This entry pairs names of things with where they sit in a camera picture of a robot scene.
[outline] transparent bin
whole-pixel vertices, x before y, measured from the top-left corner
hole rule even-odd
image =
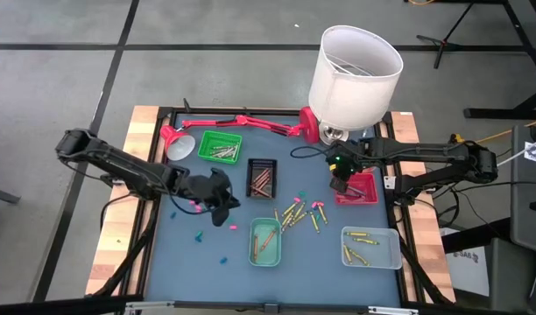
[[[366,233],[366,236],[347,235],[347,233]],[[398,232],[392,228],[344,227],[340,236],[342,263],[346,267],[365,267],[397,270],[402,267],[400,240]],[[351,264],[344,251],[344,245],[359,254],[368,265],[350,253]]]

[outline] green tray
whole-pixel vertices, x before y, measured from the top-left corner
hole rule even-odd
[[[273,230],[276,234],[272,237],[264,250],[260,250],[264,241]],[[257,260],[254,259],[254,235],[258,235]],[[256,218],[250,224],[249,262],[257,267],[274,267],[279,264],[282,255],[281,225],[275,219]]]
[[[220,163],[235,164],[239,159],[239,152],[241,151],[241,144],[243,137],[234,134],[228,134],[224,132],[216,131],[204,131],[204,135],[201,138],[200,149],[198,150],[198,156],[209,161],[215,161]],[[234,157],[212,157],[211,154],[215,151],[213,148],[226,145],[237,145],[236,154]]]

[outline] blue table surface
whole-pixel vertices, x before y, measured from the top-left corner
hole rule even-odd
[[[181,120],[230,119],[226,115],[178,115]],[[297,117],[263,117],[277,123],[294,125]],[[341,261],[341,231],[345,226],[387,228],[384,192],[380,170],[374,175],[380,202],[368,206],[337,206],[328,186],[330,172],[323,156],[296,159],[289,152],[306,145],[302,137],[285,138],[264,129],[223,128],[215,131],[243,136],[243,147],[236,164],[220,164],[198,157],[205,128],[192,128],[196,139],[193,152],[176,164],[187,167],[191,175],[209,176],[210,169],[223,169],[241,201],[230,211],[237,230],[227,222],[214,227],[210,215],[184,214],[168,198],[161,200],[159,221],[153,243],[146,284],[147,301],[192,301],[228,303],[278,303],[308,305],[381,305],[399,307],[395,270],[346,267]],[[361,132],[350,138],[360,137]],[[297,154],[313,153],[312,150]],[[278,160],[276,199],[252,199],[245,196],[249,158]],[[315,200],[325,203],[328,225],[320,221],[321,233],[304,219],[282,235],[281,262],[273,268],[249,263],[250,223],[258,217],[273,218],[273,208],[280,213],[293,203],[299,191],[307,193],[307,206]],[[194,210],[188,200],[176,199]],[[171,214],[177,212],[174,219]],[[194,237],[203,232],[202,242]],[[227,262],[220,260],[227,257]]]

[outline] wooden plank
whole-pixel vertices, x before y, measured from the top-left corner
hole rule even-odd
[[[124,151],[147,160],[158,112],[158,106],[134,108],[123,146]],[[123,196],[127,192],[125,186],[116,186],[112,189],[110,199]],[[113,203],[107,209],[86,293],[90,294],[101,289],[126,257],[137,206],[138,199],[129,197]]]
[[[420,140],[413,114],[410,112],[392,112],[391,114],[395,139],[401,143],[418,143]],[[401,162],[400,170],[405,175],[417,176],[426,172],[426,166],[418,162]],[[434,203],[432,197],[425,192],[421,193],[417,199]],[[451,301],[455,301],[435,210],[422,202],[416,202],[408,207],[408,210],[420,265],[432,282],[439,286],[441,293]],[[413,280],[406,280],[406,282],[412,284]],[[427,302],[432,302],[428,295]]]
[[[386,128],[386,125],[381,122],[379,124],[379,128],[381,129],[381,137],[389,137],[388,130]],[[394,174],[394,167],[392,165],[387,166],[387,173],[392,175]],[[399,221],[402,218],[402,214],[400,212],[400,207],[395,206],[394,207],[394,214],[397,221]],[[402,223],[397,224],[398,233],[400,236],[402,236],[404,239],[406,238],[406,231],[405,227]],[[410,265],[406,261],[406,259],[402,258],[402,270],[404,271],[405,275],[405,281],[406,281],[406,295],[408,297],[409,301],[416,301],[416,289],[414,288],[414,280],[412,275],[412,269],[410,268]]]

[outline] red tray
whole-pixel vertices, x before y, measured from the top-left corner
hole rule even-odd
[[[377,188],[375,187],[375,178],[373,173],[359,172],[349,178],[348,185],[365,193],[365,196],[347,196],[335,192],[335,202],[338,205],[372,205],[379,202],[377,198]]]

